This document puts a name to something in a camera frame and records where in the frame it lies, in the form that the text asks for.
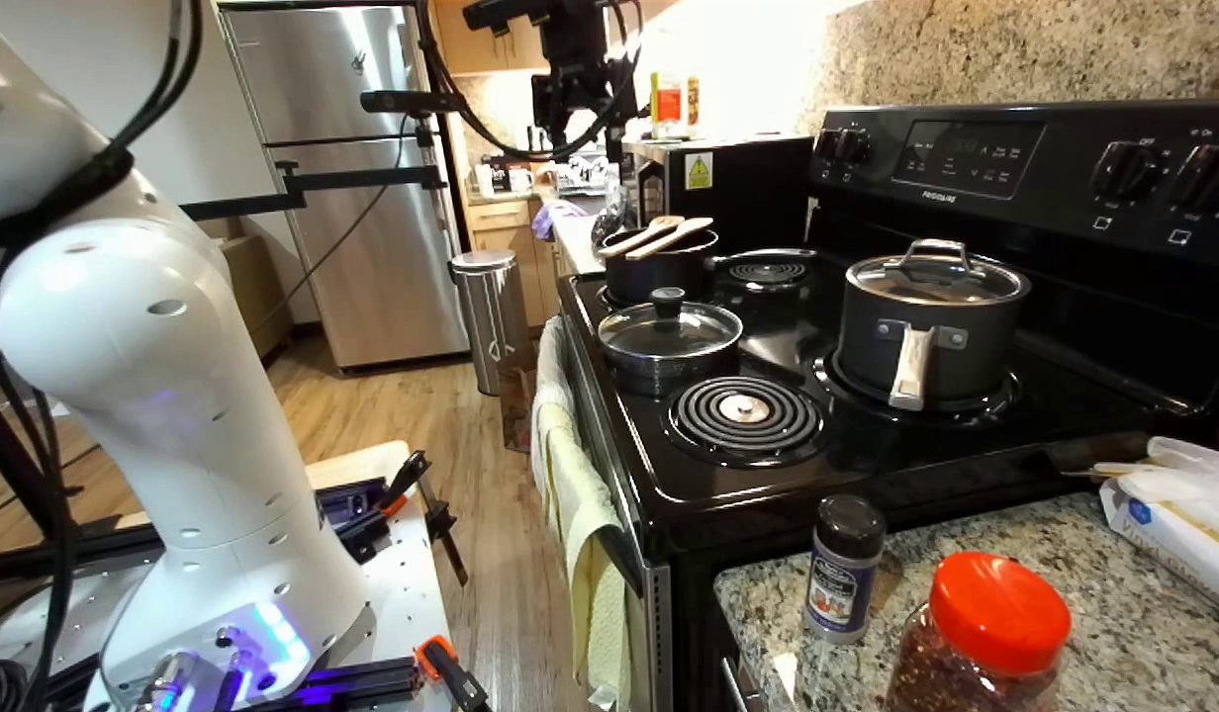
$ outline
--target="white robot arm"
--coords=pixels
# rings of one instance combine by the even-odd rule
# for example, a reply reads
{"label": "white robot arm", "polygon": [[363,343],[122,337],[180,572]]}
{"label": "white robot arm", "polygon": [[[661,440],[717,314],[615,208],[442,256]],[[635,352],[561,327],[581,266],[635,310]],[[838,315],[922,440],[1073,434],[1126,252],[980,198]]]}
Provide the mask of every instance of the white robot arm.
{"label": "white robot arm", "polygon": [[[102,140],[0,41],[0,217],[97,149]],[[4,267],[0,352],[77,413],[165,542],[93,701],[136,709],[164,659],[240,680],[238,709],[283,701],[363,620],[359,569],[318,515],[222,252],[137,174]]]}

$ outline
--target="spice jar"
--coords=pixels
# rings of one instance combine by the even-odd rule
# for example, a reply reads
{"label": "spice jar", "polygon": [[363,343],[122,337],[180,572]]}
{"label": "spice jar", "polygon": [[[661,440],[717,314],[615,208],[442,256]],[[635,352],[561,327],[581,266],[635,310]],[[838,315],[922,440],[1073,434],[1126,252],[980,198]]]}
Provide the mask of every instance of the spice jar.
{"label": "spice jar", "polygon": [[831,642],[854,642],[870,616],[884,515],[860,494],[817,504],[804,620]]}
{"label": "spice jar", "polygon": [[1052,712],[1057,654],[1073,616],[1061,593],[992,554],[953,554],[901,638],[885,712]]}

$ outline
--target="black electric stove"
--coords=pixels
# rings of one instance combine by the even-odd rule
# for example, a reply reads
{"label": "black electric stove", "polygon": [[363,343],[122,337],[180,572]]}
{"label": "black electric stove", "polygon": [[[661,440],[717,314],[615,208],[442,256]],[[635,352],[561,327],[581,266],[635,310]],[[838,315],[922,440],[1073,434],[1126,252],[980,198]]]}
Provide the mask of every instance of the black electric stove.
{"label": "black electric stove", "polygon": [[[673,616],[661,709],[706,687],[717,569],[804,551],[821,494],[860,489],[891,531],[1052,497],[1066,471],[1131,459],[1153,431],[1219,427],[1219,108],[831,111],[808,161],[817,262],[717,271],[740,366],[635,397],[599,348],[599,278],[561,283],[581,427]],[[957,236],[1033,281],[1007,381],[897,413],[835,373],[845,267]]]}

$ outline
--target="stove control panel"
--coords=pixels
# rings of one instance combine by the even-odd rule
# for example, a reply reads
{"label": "stove control panel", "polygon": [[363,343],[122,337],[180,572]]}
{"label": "stove control panel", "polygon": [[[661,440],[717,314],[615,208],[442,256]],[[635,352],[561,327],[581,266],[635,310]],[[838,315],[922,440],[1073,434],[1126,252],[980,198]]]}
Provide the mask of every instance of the stove control panel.
{"label": "stove control panel", "polygon": [[808,180],[1219,266],[1219,103],[831,111]]}

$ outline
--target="refrigerator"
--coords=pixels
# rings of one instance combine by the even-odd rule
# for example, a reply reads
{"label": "refrigerator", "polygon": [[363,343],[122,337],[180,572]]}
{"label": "refrigerator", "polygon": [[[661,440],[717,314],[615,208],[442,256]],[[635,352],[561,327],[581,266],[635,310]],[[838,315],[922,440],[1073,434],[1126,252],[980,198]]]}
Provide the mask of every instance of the refrigerator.
{"label": "refrigerator", "polygon": [[442,133],[359,108],[363,92],[429,92],[417,12],[222,4],[222,25],[271,167],[313,186],[290,221],[335,366],[467,352],[442,191],[378,177],[447,174]]}

